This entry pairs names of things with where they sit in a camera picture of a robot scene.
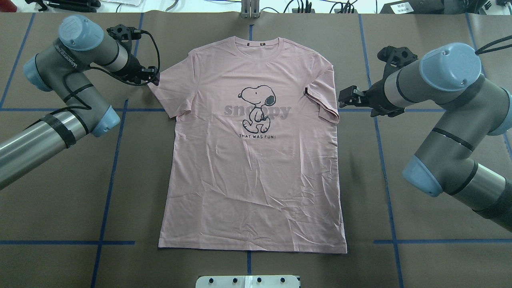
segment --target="dog ear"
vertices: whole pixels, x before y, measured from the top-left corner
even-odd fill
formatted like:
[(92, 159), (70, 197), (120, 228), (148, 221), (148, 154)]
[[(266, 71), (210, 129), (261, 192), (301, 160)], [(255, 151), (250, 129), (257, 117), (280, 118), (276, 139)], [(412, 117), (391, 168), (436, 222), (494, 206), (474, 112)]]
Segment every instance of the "dog ear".
[(267, 99), (265, 100), (265, 105), (272, 106), (274, 104), (275, 104), (275, 96), (274, 95), (268, 96)]

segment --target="black cable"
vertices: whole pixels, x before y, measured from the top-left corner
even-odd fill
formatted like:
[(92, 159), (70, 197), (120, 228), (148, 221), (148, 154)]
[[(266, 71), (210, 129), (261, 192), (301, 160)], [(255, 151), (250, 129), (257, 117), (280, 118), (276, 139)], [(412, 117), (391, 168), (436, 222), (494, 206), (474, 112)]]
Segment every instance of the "black cable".
[(504, 41), (507, 41), (507, 40), (510, 40), (510, 39), (512, 39), (512, 35), (507, 36), (507, 37), (503, 37), (503, 38), (495, 40), (495, 41), (492, 41), (491, 43), (489, 43), (487, 45), (484, 45), (484, 46), (482, 46), (482, 48), (480, 48), (477, 51), (475, 51), (475, 54), (480, 55), (480, 54), (484, 54), (484, 53), (489, 53), (489, 52), (493, 52), (493, 51), (502, 50), (502, 49), (505, 49), (505, 48), (510, 48), (510, 47), (512, 47), (512, 44), (486, 50), (486, 48), (489, 48), (491, 46), (494, 46), (494, 45), (496, 45), (498, 43), (501, 43), (501, 42), (504, 42)]
[(205, 1), (208, 1), (208, 2), (232, 2), (232, 3), (241, 3), (242, 1), (234, 1), (234, 0), (205, 0)]
[[(63, 107), (63, 108), (59, 108), (53, 112), (50, 112), (49, 114), (50, 115), (55, 115), (57, 113), (60, 113), (60, 112), (64, 112), (64, 111), (70, 111), (71, 109), (83, 109), (83, 110), (91, 110), (92, 107), (87, 105), (87, 103), (85, 103), (82, 99), (80, 99), (80, 97), (78, 97), (78, 95), (75, 94), (75, 91), (72, 91), (71, 88), (69, 88), (68, 86), (68, 83), (66, 83), (66, 80), (67, 78), (73, 74), (73, 73), (79, 73), (78, 71), (71, 71), (71, 72), (68, 72), (66, 73), (63, 77), (62, 77), (62, 84), (64, 85), (64, 88), (68, 91), (68, 93), (71, 95), (70, 98), (75, 98), (77, 99), (83, 106), (67, 106), (67, 107)], [(37, 120), (36, 122), (28, 125), (28, 127), (26, 127), (25, 129), (28, 129), (34, 125), (36, 125), (37, 123), (41, 122), (41, 119)], [(88, 134), (88, 129), (87, 129), (87, 126), (84, 126), (84, 129), (86, 131), (86, 134)]]
[(354, 9), (354, 6), (352, 5), (352, 3), (350, 3), (349, 0), (347, 0), (347, 3), (345, 4), (345, 7), (343, 7), (343, 12), (339, 12), (339, 13), (350, 13), (350, 10), (353, 10)]
[(144, 85), (147, 85), (147, 84), (151, 83), (157, 77), (158, 72), (160, 72), (160, 51), (158, 50), (157, 43), (155, 42), (155, 39), (153, 38), (151, 33), (147, 32), (145, 30), (140, 30), (140, 32), (142, 34), (147, 34), (147, 35), (149, 35), (151, 37), (151, 41), (153, 41), (153, 45), (155, 46), (155, 50), (157, 51), (158, 67), (157, 67), (157, 71), (155, 71), (155, 74), (151, 77), (151, 79), (149, 79), (148, 81), (146, 81), (144, 83), (135, 84), (135, 83), (128, 82), (128, 81), (118, 77), (117, 75), (112, 74), (111, 72), (109, 72), (109, 71), (107, 71), (105, 69), (102, 69), (102, 68), (99, 68), (99, 67), (93, 67), (93, 66), (90, 66), (90, 68), (94, 69), (94, 70), (102, 71), (102, 72), (106, 73), (108, 76), (110, 76), (110, 77), (112, 77), (112, 78), (114, 78), (114, 79), (116, 79), (116, 80), (118, 80), (120, 82), (123, 82), (125, 84), (131, 85), (131, 86), (144, 86)]
[(342, 5), (342, 9), (343, 9), (343, 3), (336, 2), (336, 3), (334, 3), (334, 5), (332, 5), (331, 10), (329, 10), (329, 14), (332, 12), (332, 10), (334, 9), (334, 6), (336, 6), (336, 4), (341, 4)]
[(279, 13), (279, 11), (275, 10), (275, 9), (274, 9), (274, 8), (272, 8), (272, 7), (265, 7), (265, 8), (263, 8), (263, 9), (261, 9), (261, 11), (263, 11), (263, 10), (265, 10), (265, 9), (272, 9), (272, 10), (274, 10), (275, 12)]
[(171, 10), (172, 8), (176, 7), (177, 4), (178, 4), (178, 0), (174, 0), (174, 3), (171, 6), (167, 7), (167, 9), (165, 11), (167, 12), (167, 11)]
[(286, 9), (288, 9), (288, 6), (290, 6), (290, 4), (293, 2), (294, 0), (290, 0), (290, 2), (288, 2), (288, 4), (286, 5), (285, 7), (285, 11), (283, 11), (283, 13), (286, 13)]

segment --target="shirt sleeve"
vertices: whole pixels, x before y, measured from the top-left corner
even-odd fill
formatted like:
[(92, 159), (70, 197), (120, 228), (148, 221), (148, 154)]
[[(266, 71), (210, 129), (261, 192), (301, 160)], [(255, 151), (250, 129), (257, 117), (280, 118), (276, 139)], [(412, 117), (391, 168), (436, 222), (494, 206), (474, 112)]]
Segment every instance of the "shirt sleeve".
[(318, 116), (331, 123), (339, 122), (334, 69), (332, 64), (317, 55), (313, 64), (313, 81), (306, 86), (306, 95), (319, 105)]
[(199, 60), (194, 50), (188, 57), (160, 73), (160, 84), (148, 84), (170, 118), (191, 111), (199, 84)]

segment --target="cartoon dog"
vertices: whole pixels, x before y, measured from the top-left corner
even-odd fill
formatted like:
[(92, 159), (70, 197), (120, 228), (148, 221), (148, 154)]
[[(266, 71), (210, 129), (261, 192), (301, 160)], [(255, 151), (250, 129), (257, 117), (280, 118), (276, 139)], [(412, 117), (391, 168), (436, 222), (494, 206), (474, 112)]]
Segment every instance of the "cartoon dog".
[(263, 113), (263, 106), (275, 104), (275, 94), (272, 88), (267, 85), (259, 85), (256, 88), (247, 87), (238, 94), (238, 98), (254, 105), (249, 112), (249, 120), (243, 120), (242, 125), (250, 133), (266, 133), (270, 128), (270, 119)]

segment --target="blue tape line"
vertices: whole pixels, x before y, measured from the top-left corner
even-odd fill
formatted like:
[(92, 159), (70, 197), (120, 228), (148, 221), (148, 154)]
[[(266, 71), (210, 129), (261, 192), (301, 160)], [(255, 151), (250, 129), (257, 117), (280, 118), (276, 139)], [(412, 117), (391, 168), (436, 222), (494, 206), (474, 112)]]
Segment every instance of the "blue tape line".
[(512, 160), (512, 149), (510, 148), (510, 141), (508, 141), (507, 133), (503, 133), (503, 139), (505, 140), (505, 145), (507, 146), (508, 156)]
[[(470, 21), (470, 14), (469, 13), (466, 13), (466, 23), (467, 23), (467, 28), (470, 31), (470, 37), (471, 37), (471, 41), (473, 42), (473, 48), (476, 51), (478, 48), (477, 48), (477, 44), (475, 42), (475, 37), (473, 36), (473, 29), (471, 28), (471, 21)], [(487, 77), (487, 75), (485, 74), (485, 69), (483, 68), (483, 63), (482, 63), (482, 74), (485, 77)]]
[(252, 26), (254, 26), (254, 24), (249, 25), (249, 41), (252, 41)]
[(25, 36), (23, 37), (22, 45), (19, 47), (18, 55), (16, 56), (16, 60), (14, 61), (14, 65), (12, 66), (11, 74), (9, 75), (9, 79), (7, 80), (7, 84), (5, 85), (4, 94), (2, 95), (2, 99), (0, 100), (0, 108), (4, 105), (5, 98), (7, 96), (7, 91), (9, 90), (9, 86), (11, 86), (11, 80), (14, 77), (14, 71), (16, 71), (16, 67), (18, 66), (19, 57), (22, 55), (23, 47), (25, 46), (25, 42), (27, 41), (27, 37), (30, 32), (30, 28), (32, 28), (32, 23), (34, 22), (35, 13), (32, 13), (32, 17), (30, 17), (30, 22), (25, 31)]
[(252, 275), (251, 251), (247, 251), (247, 275)]
[(375, 124), (375, 132), (377, 133), (377, 144), (379, 147), (380, 165), (382, 167), (382, 173), (384, 174), (384, 182), (386, 183), (386, 197), (388, 199), (388, 215), (389, 215), (389, 223), (391, 225), (391, 237), (393, 237), (393, 249), (395, 251), (395, 263), (396, 263), (396, 269), (398, 272), (398, 284), (399, 284), (400, 288), (403, 288), (402, 268), (400, 265), (400, 256), (398, 254), (398, 242), (396, 240), (395, 221), (393, 218), (393, 208), (391, 207), (391, 196), (389, 193), (388, 176), (386, 173), (386, 163), (384, 162), (384, 152), (382, 150), (382, 142), (380, 140), (380, 130), (379, 130), (377, 117), (373, 118), (373, 122)]
[[(356, 109), (356, 108), (339, 108), (338, 112), (371, 112), (372, 109)], [(406, 109), (406, 112), (422, 112), (422, 113), (442, 113), (445, 109)]]
[[(361, 14), (358, 14), (358, 17), (359, 17), (359, 29), (361, 31), (362, 51), (365, 56), (366, 76), (368, 78), (368, 87), (372, 87), (372, 81), (370, 80), (370, 65), (368, 65), (368, 53), (366, 50), (365, 33), (364, 33), (364, 30), (362, 27)], [(391, 226), (391, 236), (393, 237), (393, 249), (395, 251), (395, 263), (396, 263), (396, 270), (398, 273), (398, 284), (399, 284), (400, 288), (403, 288), (402, 268), (400, 265), (400, 257), (398, 255), (398, 243), (396, 242), (395, 221), (393, 220), (393, 209), (391, 207), (391, 197), (389, 194), (388, 176), (386, 174), (386, 164), (384, 163), (384, 153), (382, 151), (382, 142), (380, 141), (380, 131), (379, 131), (379, 124), (377, 122), (377, 117), (373, 118), (373, 122), (375, 124), (375, 133), (377, 134), (377, 144), (378, 144), (378, 148), (379, 148), (380, 165), (382, 167), (382, 173), (384, 174), (384, 181), (386, 183), (386, 196), (388, 198), (389, 223)]]
[(126, 109), (128, 107), (128, 99), (124, 102), (123, 115), (121, 117), (121, 124), (119, 126), (119, 134), (117, 136), (116, 152), (114, 154), (114, 163), (112, 164), (112, 172), (110, 173), (109, 191), (106, 194), (105, 211), (103, 212), (103, 221), (101, 223), (101, 231), (99, 235), (98, 250), (96, 251), (96, 261), (94, 262), (93, 277), (91, 280), (91, 288), (96, 285), (96, 276), (98, 275), (99, 259), (101, 257), (101, 246), (103, 245), (103, 238), (105, 236), (106, 218), (109, 214), (110, 199), (112, 196), (112, 188), (114, 186), (114, 176), (117, 168), (117, 158), (119, 157), (119, 146), (121, 144), (121, 137), (123, 135), (124, 121), (126, 119)]
[(103, 241), (103, 245), (135, 245), (135, 241)]
[[(144, 13), (140, 14), (140, 20), (139, 20), (139, 30), (142, 29), (142, 20), (144, 19)], [(133, 50), (133, 55), (137, 56), (137, 50), (139, 49), (139, 40), (135, 42), (135, 49)]]
[(365, 32), (362, 28), (361, 14), (358, 14), (357, 16), (359, 17), (359, 29), (361, 31), (362, 51), (365, 55), (366, 78), (368, 80), (368, 87), (372, 87), (372, 81), (370, 80), (370, 65), (368, 64), (368, 54), (366, 52)]
[[(512, 243), (512, 239), (406, 239), (398, 244), (457, 244), (457, 243)], [(393, 240), (374, 240), (374, 244), (393, 244)]]
[(11, 112), (44, 112), (44, 111), (55, 111), (57, 108), (0, 108), (0, 111), (11, 111)]
[(2, 240), (0, 245), (97, 245), (98, 241)]
[[(124, 111), (124, 108), (114, 108), (116, 112)], [(127, 112), (165, 112), (163, 108), (128, 108)]]
[[(0, 245), (98, 245), (99, 241), (0, 240)], [(135, 241), (105, 241), (103, 245), (135, 245)]]

